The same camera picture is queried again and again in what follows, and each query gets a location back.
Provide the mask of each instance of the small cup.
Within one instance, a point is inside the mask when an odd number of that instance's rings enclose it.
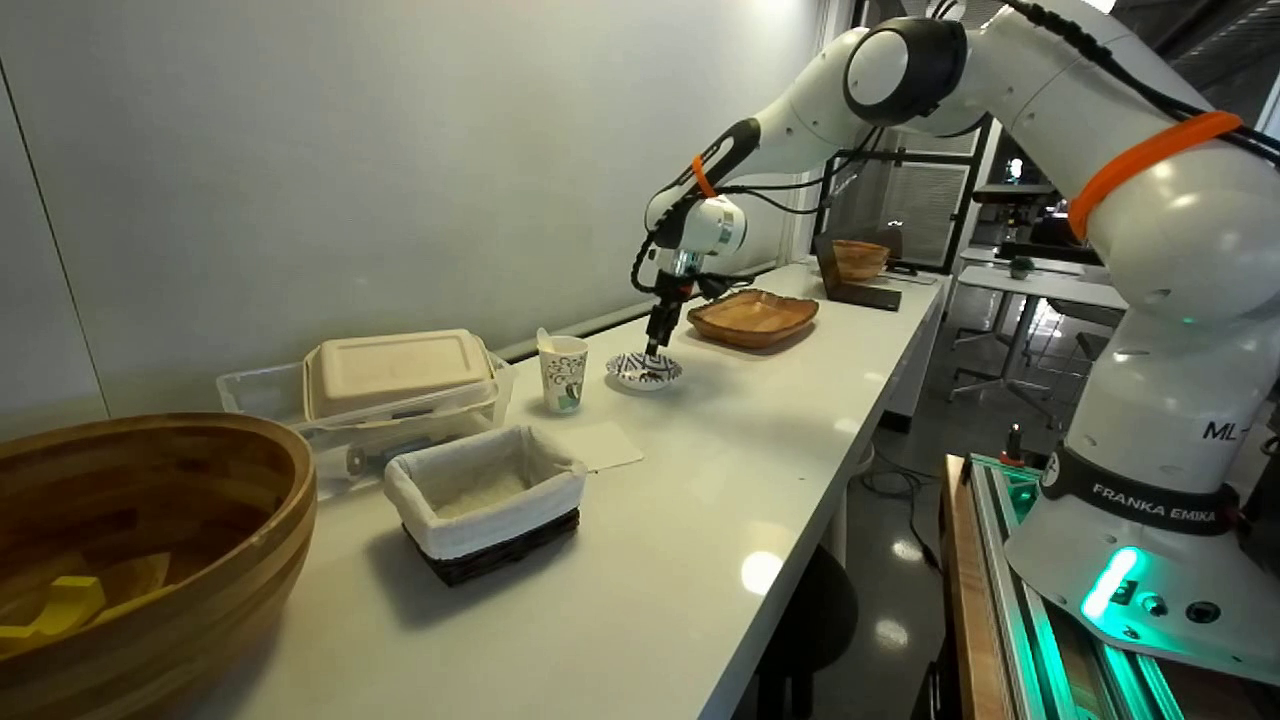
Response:
[[[544,409],[552,415],[573,415],[582,409],[588,343],[577,335],[534,335],[534,355],[544,369]]]

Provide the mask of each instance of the white robotic arm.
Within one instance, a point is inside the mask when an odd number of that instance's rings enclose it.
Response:
[[[652,198],[646,352],[744,241],[724,181],[818,166],[875,122],[935,136],[992,113],[1073,197],[1126,314],[1097,358],[1045,497],[1002,557],[1097,635],[1280,683],[1280,581],[1234,543],[1225,468],[1280,372],[1277,142],[1207,104],[1079,0],[1002,4],[979,28],[891,20],[831,40],[759,115]]]

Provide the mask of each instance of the yellow object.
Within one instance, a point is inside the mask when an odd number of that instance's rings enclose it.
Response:
[[[91,623],[107,609],[96,577],[57,577],[30,623],[0,623],[0,657],[27,653]]]

